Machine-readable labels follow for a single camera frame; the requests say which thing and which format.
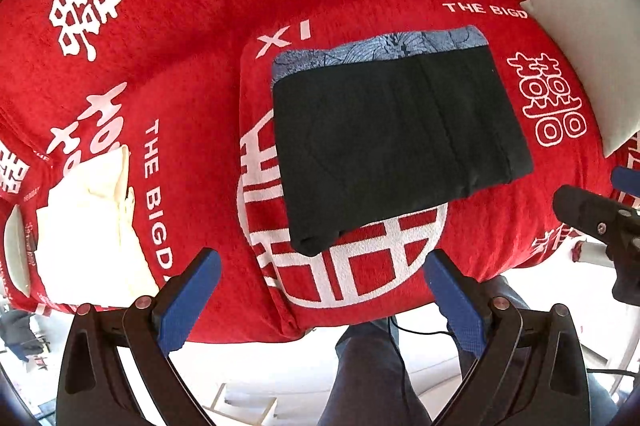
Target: red blanket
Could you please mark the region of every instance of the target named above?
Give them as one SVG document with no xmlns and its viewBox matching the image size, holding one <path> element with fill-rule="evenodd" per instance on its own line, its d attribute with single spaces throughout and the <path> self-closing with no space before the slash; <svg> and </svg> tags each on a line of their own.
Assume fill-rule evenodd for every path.
<svg viewBox="0 0 640 426">
<path fill-rule="evenodd" d="M 602 157 L 588 99 L 519 1 L 3 0 L 0 141 L 11 162 L 0 169 L 0 196 L 21 205 L 37 236 L 35 209 L 65 169 L 127 144 L 134 228 L 158 283 L 203 246 L 222 257 L 195 341 L 293 340 L 311 327 L 423 305 L 431 295 L 419 268 L 429 250 L 443 247 L 463 272 L 487 279 L 540 260 L 531 260 L 540 244 L 531 246 L 558 227 L 557 187 L 611 192 L 616 161 Z M 468 24 L 489 41 L 534 173 L 367 226 L 315 259 L 292 253 L 271 127 L 272 59 Z M 33 255 L 30 264 L 30 298 L 0 270 L 14 305 L 54 306 Z"/>
</svg>

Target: folded black pants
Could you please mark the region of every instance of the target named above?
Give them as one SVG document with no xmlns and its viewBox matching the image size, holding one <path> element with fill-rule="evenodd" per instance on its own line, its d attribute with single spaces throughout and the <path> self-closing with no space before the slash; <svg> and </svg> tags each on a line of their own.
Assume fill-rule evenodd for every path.
<svg viewBox="0 0 640 426">
<path fill-rule="evenodd" d="M 302 70 L 273 103 L 291 243 L 307 256 L 533 168 L 487 46 Z"/>
</svg>

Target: person's leg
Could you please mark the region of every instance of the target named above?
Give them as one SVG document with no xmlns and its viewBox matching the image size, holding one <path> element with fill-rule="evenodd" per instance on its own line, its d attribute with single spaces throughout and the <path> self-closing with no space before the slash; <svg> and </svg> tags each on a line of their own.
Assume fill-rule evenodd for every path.
<svg viewBox="0 0 640 426">
<path fill-rule="evenodd" d="M 398 344 L 398 330 L 391 327 Z M 354 325 L 338 341 L 338 373 L 318 426 L 429 426 L 389 338 L 387 320 Z M 404 381 L 408 409 L 402 398 Z"/>
<path fill-rule="evenodd" d="M 27 355 L 24 353 L 24 349 L 21 345 L 5 345 L 10 351 L 14 353 L 14 356 L 20 359 L 22 362 L 29 362 Z"/>
<path fill-rule="evenodd" d="M 524 302 L 520 295 L 511 288 L 504 276 L 497 276 L 496 278 L 488 280 L 482 284 L 482 287 L 491 298 L 503 296 L 509 299 L 517 308 L 529 309 L 529 306 Z M 456 346 L 458 347 L 458 354 L 460 357 L 460 371 L 462 373 L 462 377 L 465 377 L 476 360 L 476 357 L 471 352 L 466 352 L 460 349 L 460 345 L 457 340 Z M 510 369 L 507 371 L 507 374 L 505 374 L 505 383 L 502 385 L 495 400 L 496 403 L 498 403 L 498 408 L 501 404 L 505 402 L 508 403 L 513 398 L 513 392 L 510 392 L 509 389 L 517 388 L 520 378 L 522 377 L 524 367 L 526 366 L 528 355 L 528 348 L 519 348 L 516 350 Z M 602 387 L 593 374 L 588 374 L 587 382 L 589 384 L 591 426 L 607 426 L 613 416 L 618 412 L 618 407 L 610 398 L 609 392 Z M 498 408 L 494 410 L 494 413 L 500 413 Z"/>
</svg>

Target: black cable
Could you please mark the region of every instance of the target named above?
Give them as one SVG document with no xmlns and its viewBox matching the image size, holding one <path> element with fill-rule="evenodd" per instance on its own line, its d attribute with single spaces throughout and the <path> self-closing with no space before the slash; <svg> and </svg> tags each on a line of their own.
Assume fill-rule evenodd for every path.
<svg viewBox="0 0 640 426">
<path fill-rule="evenodd" d="M 421 336 L 435 336 L 436 334 L 444 334 L 445 336 L 450 336 L 452 338 L 455 337 L 453 332 L 448 332 L 446 330 L 438 330 L 437 332 L 416 332 L 415 330 L 403 329 L 400 325 L 398 325 L 398 323 L 396 323 L 396 320 L 393 316 L 391 316 L 389 319 L 394 324 L 394 327 L 398 330 L 402 330 L 402 332 L 408 332 L 410 334 L 419 334 Z"/>
<path fill-rule="evenodd" d="M 393 316 L 390 316 L 386 319 L 386 329 L 389 333 L 389 340 L 393 345 L 396 354 L 398 355 L 398 359 L 400 359 L 400 364 L 402 365 L 402 382 L 400 383 L 400 389 L 402 391 L 402 401 L 404 402 L 404 407 L 406 408 L 406 412 L 411 417 L 411 409 L 409 408 L 409 401 L 406 398 L 406 365 L 404 364 L 404 359 L 402 358 L 402 354 L 400 354 L 400 349 L 396 345 L 393 334 L 391 333 L 391 323 L 394 324 L 394 327 L 398 330 L 402 330 L 403 332 L 408 332 L 410 334 L 419 334 L 421 336 L 435 336 L 436 334 L 444 334 L 446 336 L 455 337 L 452 332 L 447 332 L 446 330 L 439 330 L 438 332 L 416 332 L 415 330 L 404 329 L 398 326 L 396 319 Z"/>
<path fill-rule="evenodd" d="M 609 376 L 625 376 L 625 377 L 640 377 L 640 374 L 636 374 L 635 372 L 630 372 L 628 370 L 613 370 L 608 368 L 587 368 L 587 374 L 607 374 Z"/>
<path fill-rule="evenodd" d="M 400 349 L 396 345 L 396 340 L 394 339 L 393 334 L 391 333 L 391 322 L 394 321 L 393 317 L 389 317 L 386 319 L 386 330 L 389 333 L 389 341 L 393 345 L 396 354 L 398 355 L 398 359 L 400 359 L 400 364 L 402 365 L 402 381 L 400 383 L 400 389 L 402 391 L 402 401 L 404 402 L 404 407 L 406 408 L 407 415 L 411 416 L 411 409 L 409 408 L 409 401 L 406 398 L 406 366 L 404 364 L 404 359 L 402 358 L 402 354 L 400 354 Z"/>
</svg>

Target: blue patterned fabric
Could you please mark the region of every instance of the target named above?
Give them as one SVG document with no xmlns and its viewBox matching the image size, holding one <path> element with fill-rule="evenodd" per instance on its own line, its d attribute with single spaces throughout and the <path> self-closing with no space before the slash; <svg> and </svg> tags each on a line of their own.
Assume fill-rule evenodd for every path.
<svg viewBox="0 0 640 426">
<path fill-rule="evenodd" d="M 473 25 L 446 31 L 393 32 L 367 40 L 345 43 L 330 50 L 293 50 L 276 56 L 272 65 L 273 85 L 302 70 L 349 63 L 389 61 L 436 52 L 488 45 Z"/>
</svg>

